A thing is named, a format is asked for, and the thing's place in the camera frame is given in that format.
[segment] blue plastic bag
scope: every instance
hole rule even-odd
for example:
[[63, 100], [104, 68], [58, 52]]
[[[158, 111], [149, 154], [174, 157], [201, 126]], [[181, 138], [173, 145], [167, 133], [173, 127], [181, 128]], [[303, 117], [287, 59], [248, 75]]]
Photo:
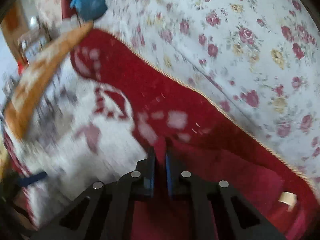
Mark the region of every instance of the blue plastic bag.
[[78, 15], [85, 21], [100, 18], [108, 9], [104, 0], [72, 0], [70, 8], [76, 8]]

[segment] silver screw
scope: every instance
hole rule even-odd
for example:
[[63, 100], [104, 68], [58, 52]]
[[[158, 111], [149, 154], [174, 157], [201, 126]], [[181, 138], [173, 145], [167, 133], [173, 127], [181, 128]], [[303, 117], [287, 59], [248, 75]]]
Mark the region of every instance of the silver screw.
[[101, 181], [97, 181], [92, 186], [94, 189], [99, 189], [103, 187], [103, 183]]
[[141, 173], [139, 171], [133, 171], [131, 172], [131, 177], [138, 178], [140, 177]]
[[181, 176], [184, 178], [189, 178], [189, 177], [191, 177], [191, 172], [190, 171], [183, 171], [183, 172], [181, 172]]
[[228, 187], [229, 186], [229, 182], [225, 181], [225, 180], [221, 180], [219, 182], [220, 187]]

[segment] gold braided trim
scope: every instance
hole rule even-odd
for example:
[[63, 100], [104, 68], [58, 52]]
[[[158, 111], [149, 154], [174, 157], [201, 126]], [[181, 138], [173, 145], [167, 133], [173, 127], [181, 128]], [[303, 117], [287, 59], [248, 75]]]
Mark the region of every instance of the gold braided trim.
[[170, 78], [171, 80], [177, 82], [179, 85], [189, 88], [190, 90], [197, 92], [198, 94], [200, 94], [201, 96], [203, 96], [205, 99], [207, 99], [209, 101], [210, 104], [212, 104], [221, 114], [223, 114], [227, 119], [229, 119], [236, 127], [240, 128], [242, 131], [244, 131], [247, 135], [249, 135], [252, 139], [254, 139], [256, 142], [258, 142], [262, 147], [264, 147], [268, 152], [270, 152], [273, 156], [277, 157], [285, 166], [287, 166], [292, 172], [294, 172], [298, 177], [300, 177], [301, 179], [303, 179], [307, 185], [310, 187], [311, 191], [313, 192], [315, 198], [318, 200], [318, 203], [320, 204], [320, 193], [316, 187], [316, 185], [314, 184], [314, 182], [303, 172], [299, 171], [297, 168], [295, 168], [294, 166], [290, 165], [289, 163], [287, 163], [279, 154], [277, 154], [275, 151], [273, 151], [271, 148], [269, 148], [268, 146], [264, 145], [262, 142], [260, 142], [257, 138], [255, 138], [255, 136], [253, 136], [252, 134], [250, 134], [249, 132], [247, 132], [244, 128], [240, 127], [230, 116], [228, 116], [219, 106], [217, 106], [209, 97], [207, 97], [204, 93], [202, 93], [201, 91], [185, 84], [184, 82], [182, 82], [180, 79], [177, 79], [169, 74], [167, 74], [166, 72], [164, 72], [163, 70], [159, 69], [158, 67], [156, 67], [155, 65], [153, 65], [149, 60], [145, 59], [143, 56], [141, 56], [138, 52], [136, 52], [134, 50], [134, 48], [128, 44], [126, 41], [122, 40], [120, 37], [116, 36], [115, 34], [113, 34], [111, 31], [107, 30], [107, 29], [102, 29], [99, 28], [100, 30], [110, 34], [112, 37], [114, 37], [115, 39], [117, 39], [118, 41], [120, 41], [122, 44], [124, 44], [133, 54], [135, 54], [138, 58], [142, 59], [145, 63], [147, 63], [149, 66], [151, 66], [153, 69], [155, 69], [156, 71], [158, 71], [159, 73], [161, 73], [162, 75]]

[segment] red carpet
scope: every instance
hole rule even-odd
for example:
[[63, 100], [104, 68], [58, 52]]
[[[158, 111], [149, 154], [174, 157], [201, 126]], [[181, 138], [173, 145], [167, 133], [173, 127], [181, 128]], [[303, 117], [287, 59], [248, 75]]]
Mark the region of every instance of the red carpet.
[[[319, 205], [305, 181], [204, 97], [157, 72], [111, 35], [93, 30], [79, 45], [83, 47], [100, 51], [100, 71], [97, 73], [94, 61], [82, 54], [79, 58], [89, 71], [78, 69], [72, 52], [75, 70], [85, 78], [97, 80], [96, 77], [100, 77], [100, 82], [126, 95], [137, 127], [134, 136], [141, 145], [147, 148], [148, 141], [155, 141], [156, 135], [171, 138], [180, 135], [180, 138], [190, 139], [188, 144], [174, 140], [173, 147], [192, 172], [207, 180], [227, 178], [288, 239], [302, 236], [319, 212]], [[184, 120], [177, 124], [181, 127], [168, 124], [172, 113], [185, 113]], [[292, 212], [285, 211], [277, 201], [283, 191], [298, 196], [298, 204]], [[163, 197], [155, 198], [148, 205], [137, 203], [133, 239], [188, 239], [185, 207]]]

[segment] white floral bedspread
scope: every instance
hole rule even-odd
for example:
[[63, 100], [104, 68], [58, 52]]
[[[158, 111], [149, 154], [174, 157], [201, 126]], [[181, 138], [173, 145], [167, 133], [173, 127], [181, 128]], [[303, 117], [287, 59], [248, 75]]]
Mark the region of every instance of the white floral bedspread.
[[106, 0], [96, 27], [320, 182], [319, 31], [299, 0]]

